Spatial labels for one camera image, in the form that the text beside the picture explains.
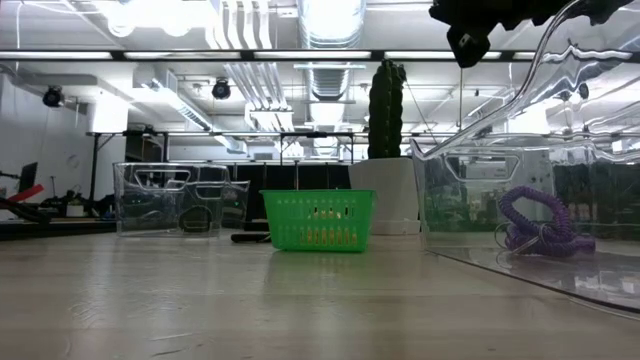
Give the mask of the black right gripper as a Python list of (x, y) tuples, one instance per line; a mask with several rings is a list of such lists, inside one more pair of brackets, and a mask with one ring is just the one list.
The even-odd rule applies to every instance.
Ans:
[(533, 17), (530, 0), (433, 0), (429, 15), (449, 26), (447, 41), (460, 68), (475, 66), (489, 51), (489, 34), (513, 30)]

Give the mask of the purple spring keychain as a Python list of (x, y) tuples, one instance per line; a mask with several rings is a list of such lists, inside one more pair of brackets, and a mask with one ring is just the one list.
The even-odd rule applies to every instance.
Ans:
[(544, 240), (544, 228), (539, 227), (536, 234), (526, 233), (515, 225), (506, 230), (505, 246), (513, 254), (523, 254)]
[[(521, 198), (547, 206), (552, 212), (552, 226), (542, 227), (516, 210), (514, 203)], [(511, 222), (508, 230), (511, 242), (521, 244), (534, 237), (551, 243), (569, 243), (573, 239), (568, 210), (552, 195), (527, 186), (517, 186), (504, 194), (498, 206), (501, 213)]]
[(559, 239), (556, 239), (556, 228), (551, 224), (541, 224), (540, 226), (535, 226), (535, 231), (533, 232), (533, 234), (536, 234), (538, 232), (539, 227), (544, 228), (544, 240), (536, 244), (529, 251), (523, 254), (515, 255), (536, 255), (554, 258), (568, 258), (578, 254), (579, 252), (593, 254), (596, 250), (595, 238), (592, 236), (576, 234), (573, 231), (569, 231), (569, 237), (560, 237)]

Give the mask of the black spring keychain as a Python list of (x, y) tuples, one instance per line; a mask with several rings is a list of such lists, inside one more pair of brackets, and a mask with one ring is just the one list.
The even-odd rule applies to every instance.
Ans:
[(270, 243), (271, 242), (271, 234), (270, 233), (259, 233), (259, 232), (242, 232), (242, 233), (233, 233), (230, 235), (230, 239), (233, 243), (236, 244), (247, 244), (247, 243)]

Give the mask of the green cactus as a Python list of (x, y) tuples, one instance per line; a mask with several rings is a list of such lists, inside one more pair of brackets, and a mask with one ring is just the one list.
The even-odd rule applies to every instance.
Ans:
[(372, 78), (369, 90), (368, 158), (401, 156), (403, 90), (406, 71), (403, 65), (383, 60)]

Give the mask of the clear plastic bin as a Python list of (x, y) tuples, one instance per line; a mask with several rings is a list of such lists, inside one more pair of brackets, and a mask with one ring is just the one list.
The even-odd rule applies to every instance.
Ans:
[[(640, 64), (547, 53), (640, 52), (640, 0), (603, 24), (568, 9), (519, 31), (510, 48), (529, 62), (478, 62), (461, 76), (460, 102), (434, 144), (411, 144), (423, 243), (432, 253), (640, 316)], [(498, 202), (517, 186), (556, 197), (593, 254), (515, 255)], [(525, 198), (525, 217), (553, 224)]]
[(214, 238), (246, 220), (251, 183), (226, 166), (122, 162), (113, 173), (120, 236)]

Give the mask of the white hexagonal plant pot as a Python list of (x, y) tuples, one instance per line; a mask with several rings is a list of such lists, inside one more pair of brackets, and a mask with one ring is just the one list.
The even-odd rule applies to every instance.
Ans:
[(410, 158), (368, 159), (350, 165), (348, 173), (352, 189), (375, 192), (373, 235), (420, 232), (418, 190)]

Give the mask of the green plastic basket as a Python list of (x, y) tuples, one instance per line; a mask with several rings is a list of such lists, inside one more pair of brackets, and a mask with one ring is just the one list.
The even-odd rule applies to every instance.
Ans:
[[(286, 251), (356, 252), (366, 250), (376, 195), (373, 190), (263, 190), (272, 245)], [(329, 247), (303, 247), (299, 234), (306, 228), (326, 228), (327, 220), (309, 218), (314, 208), (354, 210), (358, 244), (353, 251)]]

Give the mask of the black overhead crossbar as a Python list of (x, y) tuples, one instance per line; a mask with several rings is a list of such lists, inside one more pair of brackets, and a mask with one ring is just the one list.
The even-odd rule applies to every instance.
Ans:
[[(529, 62), (536, 54), (531, 51), (489, 51), (479, 62)], [(579, 51), (547, 53), (543, 60), (559, 61), (565, 57), (584, 60), (620, 60), (640, 64), (640, 52)], [(410, 62), (455, 62), (454, 53), (444, 50), (178, 50), (178, 51), (61, 51), (61, 50), (0, 50), (0, 61), (28, 62), (376, 62), (383, 59)]]

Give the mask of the black computer monitor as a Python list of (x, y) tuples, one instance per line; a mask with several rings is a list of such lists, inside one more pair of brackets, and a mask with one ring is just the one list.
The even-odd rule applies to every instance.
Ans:
[(22, 167), (18, 187), (19, 193), (24, 192), (34, 186), (37, 168), (37, 162), (32, 162)]

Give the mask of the red bar-shaped object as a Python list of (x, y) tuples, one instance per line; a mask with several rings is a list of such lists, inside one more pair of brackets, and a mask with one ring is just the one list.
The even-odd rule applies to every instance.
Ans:
[(34, 185), (33, 187), (30, 187), (24, 191), (17, 193), (16, 195), (9, 197), (8, 200), (11, 202), (21, 202), (38, 195), (43, 190), (44, 190), (44, 187), (41, 184), (37, 184), (37, 185)]

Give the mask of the silver air duct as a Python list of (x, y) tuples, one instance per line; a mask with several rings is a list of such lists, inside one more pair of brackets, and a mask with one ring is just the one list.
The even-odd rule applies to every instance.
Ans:
[[(366, 0), (296, 0), (301, 46), (306, 49), (353, 49), (359, 46)], [(347, 93), (352, 70), (307, 71), (311, 94), (319, 101), (339, 101)]]

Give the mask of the black background table frame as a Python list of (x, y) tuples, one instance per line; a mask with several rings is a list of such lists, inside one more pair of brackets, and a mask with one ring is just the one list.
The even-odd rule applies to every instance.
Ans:
[(287, 152), (304, 140), (317, 140), (321, 133), (311, 132), (185, 132), (142, 131), (89, 132), (92, 139), (90, 159), (89, 197), (101, 197), (110, 192), (111, 179), (101, 181), (112, 163), (124, 159), (126, 143), (116, 143), (118, 138), (149, 139), (160, 148), (160, 160), (165, 162), (212, 162), (216, 164), (257, 163), (264, 165), (351, 165), (356, 161), (355, 135), (350, 132), (326, 132), (326, 138), (338, 142), (336, 154), (314, 155), (304, 148), (300, 156)]

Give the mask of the black metal table frame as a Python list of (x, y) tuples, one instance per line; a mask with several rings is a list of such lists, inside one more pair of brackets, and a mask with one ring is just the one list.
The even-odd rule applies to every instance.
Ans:
[[(0, 222), (0, 241), (67, 237), (76, 235), (92, 235), (117, 233), (114, 221), (54, 221), (48, 224), (2, 221)], [(182, 230), (134, 230), (124, 232), (121, 237), (184, 237), (206, 238), (206, 233), (188, 233)]]

